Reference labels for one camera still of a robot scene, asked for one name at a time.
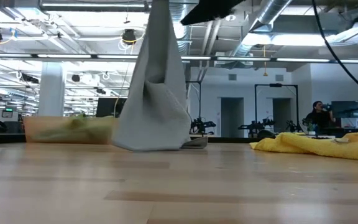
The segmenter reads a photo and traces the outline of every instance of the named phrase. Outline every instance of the white column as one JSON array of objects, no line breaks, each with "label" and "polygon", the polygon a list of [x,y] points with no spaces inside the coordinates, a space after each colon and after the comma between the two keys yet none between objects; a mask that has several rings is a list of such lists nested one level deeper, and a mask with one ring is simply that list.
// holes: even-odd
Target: white column
[{"label": "white column", "polygon": [[60,62],[42,63],[39,116],[63,116],[66,71]]}]

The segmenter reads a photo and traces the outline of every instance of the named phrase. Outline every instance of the metal frame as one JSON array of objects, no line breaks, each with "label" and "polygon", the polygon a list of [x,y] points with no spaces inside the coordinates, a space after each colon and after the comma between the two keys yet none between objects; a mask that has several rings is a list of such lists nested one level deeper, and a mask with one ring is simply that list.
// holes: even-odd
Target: metal frame
[{"label": "metal frame", "polygon": [[198,118],[201,118],[201,82],[200,81],[186,81],[186,83],[197,83],[198,86],[200,87],[198,89],[199,91],[199,99],[198,99]]},{"label": "metal frame", "polygon": [[295,87],[296,95],[296,125],[299,126],[299,95],[298,95],[298,85],[286,85],[286,84],[255,84],[255,122],[258,122],[258,101],[257,101],[257,87],[258,86],[269,86],[270,88],[281,88],[283,86],[293,86]]},{"label": "metal frame", "polygon": [[[135,62],[138,55],[122,54],[23,54],[0,53],[0,58],[13,60],[40,60],[65,62]],[[217,56],[181,56],[183,61],[217,62],[285,62],[285,63],[337,63],[336,60],[321,58],[278,58],[278,57],[217,57]],[[344,64],[358,64],[358,59],[341,60]]]}]

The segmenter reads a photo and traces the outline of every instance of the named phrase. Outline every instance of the ceiling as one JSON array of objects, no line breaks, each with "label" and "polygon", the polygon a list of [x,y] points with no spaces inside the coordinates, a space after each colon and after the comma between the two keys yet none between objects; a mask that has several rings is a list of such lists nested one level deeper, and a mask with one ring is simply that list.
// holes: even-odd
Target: ceiling
[{"label": "ceiling", "polygon": [[[43,0],[42,4],[51,3],[111,3],[127,2],[112,0],[80,1],[80,0]],[[138,4],[143,1],[130,1],[130,4]],[[171,0],[174,7],[185,4],[184,10],[187,12],[195,6],[197,0]],[[217,36],[212,37],[208,44],[211,46],[211,55],[221,52],[227,54],[236,49],[241,43],[244,35],[244,24],[247,15],[253,15],[260,9],[260,0],[245,1],[238,5],[234,13],[236,19],[233,21],[222,20],[217,27]],[[339,15],[340,12],[357,10],[358,1],[327,0],[317,1],[319,12],[334,16],[339,22],[346,24],[351,16]],[[84,11],[41,11],[33,7],[16,8],[13,11],[0,9],[0,27],[5,44],[0,44],[0,53],[27,53],[27,54],[138,54],[142,45],[142,37],[145,33],[149,14],[145,12],[95,12],[92,7]],[[274,23],[275,27],[280,28],[292,24],[294,30],[297,29],[297,19],[305,18],[306,21],[314,19],[313,10],[311,10],[310,1],[293,0],[291,4],[284,9],[280,17]],[[173,14],[174,23],[178,23],[180,18]],[[183,27],[176,25],[175,29],[178,40],[184,50],[184,55],[200,55],[203,48],[204,36],[207,31],[208,23],[195,24],[187,27],[185,34]],[[126,45],[122,43],[121,35],[126,29],[134,29],[138,41],[135,45]],[[335,51],[341,58],[358,58],[358,45],[351,44],[335,47]],[[291,58],[331,58],[331,54],[323,46],[291,46],[291,45],[273,45],[267,44],[264,47],[253,46],[251,54],[256,57],[291,57]],[[120,96],[126,97],[128,86],[131,82],[131,76],[135,63],[133,62],[64,62],[67,71],[66,90],[66,110],[67,114],[86,112],[92,114],[96,107],[98,97]],[[267,63],[270,68],[286,68],[288,72],[297,69],[299,63]],[[263,62],[254,62],[251,67],[254,69],[263,68]],[[0,85],[13,85],[15,88],[4,88],[6,91],[0,91],[0,105],[6,105],[12,99],[19,102],[29,102],[34,104],[30,110],[23,110],[29,113],[36,113],[37,98],[39,97],[39,88],[37,85],[26,83],[19,78],[21,73],[41,79],[42,62],[39,61],[21,61],[21,60],[1,60],[0,59]],[[80,82],[73,82],[72,75],[79,75]],[[117,87],[117,90],[106,90],[105,95],[96,93],[96,90],[78,89],[79,86],[98,86]]]}]

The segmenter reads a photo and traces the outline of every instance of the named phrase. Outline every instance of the black cable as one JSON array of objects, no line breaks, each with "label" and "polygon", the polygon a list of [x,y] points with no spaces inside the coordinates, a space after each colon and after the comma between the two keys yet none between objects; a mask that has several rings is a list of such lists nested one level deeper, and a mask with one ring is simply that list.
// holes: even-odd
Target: black cable
[{"label": "black cable", "polygon": [[352,75],[352,73],[346,68],[346,66],[341,62],[341,59],[339,59],[339,57],[335,54],[333,48],[330,46],[330,44],[328,43],[326,36],[324,35],[324,31],[323,31],[323,27],[321,26],[321,21],[320,21],[320,17],[318,16],[318,12],[317,12],[317,5],[316,5],[316,1],[315,0],[311,0],[312,6],[313,6],[313,10],[314,10],[314,16],[316,18],[316,22],[317,22],[317,26],[318,29],[320,31],[321,37],[324,39],[324,43],[326,44],[328,50],[330,51],[330,53],[333,55],[333,57],[335,58],[335,60],[338,62],[338,64],[343,68],[343,70],[347,73],[347,75],[358,85],[358,80]]}]

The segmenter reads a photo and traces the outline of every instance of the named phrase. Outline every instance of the white wall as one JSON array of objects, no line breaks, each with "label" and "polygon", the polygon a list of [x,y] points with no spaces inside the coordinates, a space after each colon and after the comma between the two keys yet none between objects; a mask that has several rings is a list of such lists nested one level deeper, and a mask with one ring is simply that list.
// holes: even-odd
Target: white wall
[{"label": "white wall", "polygon": [[[264,77],[264,70],[255,71],[253,69],[226,70],[222,68],[212,68],[206,74],[201,87],[201,117],[207,121],[217,124],[216,134],[220,131],[220,112],[221,98],[233,97],[244,98],[244,124],[250,124],[255,119],[255,84],[276,83],[275,75],[284,75],[284,83],[291,83],[291,75],[284,68],[270,68],[267,70],[269,76]],[[198,69],[192,70],[192,76],[198,73]],[[228,73],[236,73],[237,81],[228,81]],[[272,98],[293,98],[294,94],[287,88],[270,88],[267,86],[258,87],[258,120],[261,121],[267,116],[273,115]],[[190,91],[190,115],[193,119],[198,117],[199,104],[196,91]]]},{"label": "white wall", "polygon": [[298,85],[299,94],[299,120],[302,121],[312,110],[312,82],[311,82],[311,65],[306,64],[292,72],[292,83]]},{"label": "white wall", "polygon": [[[358,65],[345,65],[358,79]],[[312,110],[314,101],[358,101],[358,85],[338,64],[307,64],[292,72],[299,88],[300,120]]]},{"label": "white wall", "polygon": [[[358,65],[345,66],[358,79]],[[311,78],[313,101],[358,101],[358,85],[339,65],[313,64]]]}]

